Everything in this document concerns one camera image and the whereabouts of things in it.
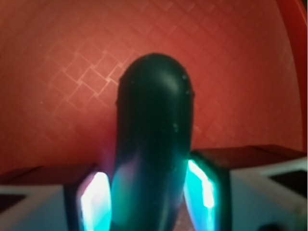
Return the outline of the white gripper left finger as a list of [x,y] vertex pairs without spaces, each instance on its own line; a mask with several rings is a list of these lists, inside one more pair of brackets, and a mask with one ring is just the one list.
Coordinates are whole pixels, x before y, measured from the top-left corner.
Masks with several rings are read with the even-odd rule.
[[108,176],[95,164],[19,168],[0,175],[2,231],[108,231]]

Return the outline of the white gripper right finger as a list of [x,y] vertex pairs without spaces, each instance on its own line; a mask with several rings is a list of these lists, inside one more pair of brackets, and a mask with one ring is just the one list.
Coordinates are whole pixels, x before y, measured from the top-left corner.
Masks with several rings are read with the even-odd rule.
[[278,145],[197,149],[184,198],[197,231],[305,231],[308,156]]

